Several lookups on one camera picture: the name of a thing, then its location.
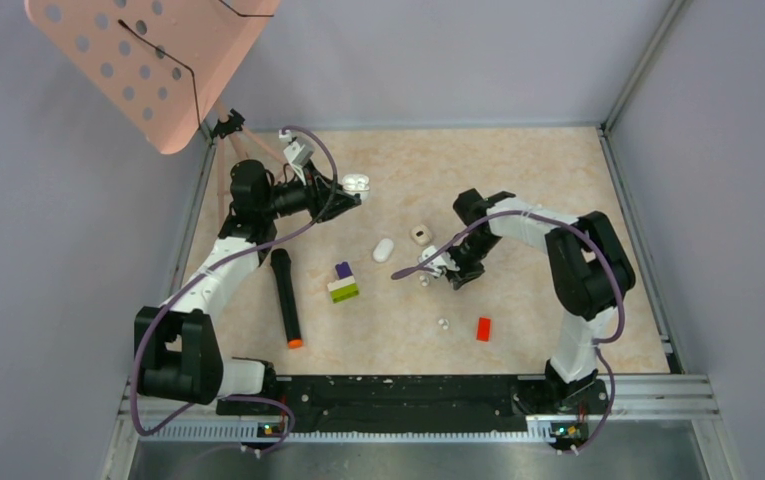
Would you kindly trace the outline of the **beige earbud case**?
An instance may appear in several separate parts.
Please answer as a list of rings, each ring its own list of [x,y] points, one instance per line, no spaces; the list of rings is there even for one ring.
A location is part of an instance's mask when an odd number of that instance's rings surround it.
[[[410,231],[411,239],[419,246],[426,246],[432,243],[433,234],[431,230],[423,224],[416,225]]]

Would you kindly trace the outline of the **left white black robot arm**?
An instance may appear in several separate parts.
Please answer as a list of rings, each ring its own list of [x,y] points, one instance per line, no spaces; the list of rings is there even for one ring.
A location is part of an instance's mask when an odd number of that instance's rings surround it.
[[[159,307],[142,308],[135,319],[140,355],[137,392],[143,396],[206,405],[239,394],[255,413],[277,404],[278,386],[270,363],[230,359],[220,352],[215,325],[244,279],[258,269],[275,245],[275,221],[306,212],[322,223],[361,205],[370,179],[348,174],[335,181],[311,161],[292,180],[278,183],[258,160],[230,171],[232,201],[218,238],[204,263]]]

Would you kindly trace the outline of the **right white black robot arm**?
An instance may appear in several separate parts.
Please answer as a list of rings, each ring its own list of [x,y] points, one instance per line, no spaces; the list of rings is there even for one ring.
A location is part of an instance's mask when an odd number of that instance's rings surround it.
[[[470,189],[453,209],[466,228],[446,250],[442,271],[454,289],[485,272],[484,259],[503,238],[513,238],[548,258],[555,294],[564,309],[557,349],[545,365],[544,397],[570,412],[597,379],[601,345],[626,327],[626,293],[635,271],[608,216],[572,217],[530,205],[501,191],[490,197]]]

